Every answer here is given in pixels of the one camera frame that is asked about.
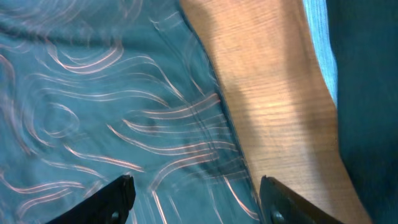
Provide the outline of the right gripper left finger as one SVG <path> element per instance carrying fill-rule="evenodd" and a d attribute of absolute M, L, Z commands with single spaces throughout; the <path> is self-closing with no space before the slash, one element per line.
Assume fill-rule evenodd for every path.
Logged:
<path fill-rule="evenodd" d="M 133 177 L 122 175 L 48 224 L 125 224 L 135 198 Z"/>

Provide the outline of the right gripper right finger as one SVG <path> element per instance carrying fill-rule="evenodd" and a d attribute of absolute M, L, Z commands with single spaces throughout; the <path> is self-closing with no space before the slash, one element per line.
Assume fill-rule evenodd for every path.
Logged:
<path fill-rule="evenodd" d="M 259 197 L 268 224 L 343 224 L 274 177 L 262 177 Z"/>

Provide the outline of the black orange-patterned cycling jersey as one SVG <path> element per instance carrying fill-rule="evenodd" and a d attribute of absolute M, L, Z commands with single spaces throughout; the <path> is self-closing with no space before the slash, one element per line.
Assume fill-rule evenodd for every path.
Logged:
<path fill-rule="evenodd" d="M 50 222 L 119 177 L 127 223 L 262 222 L 178 1 L 2 1 L 1 222 Z"/>

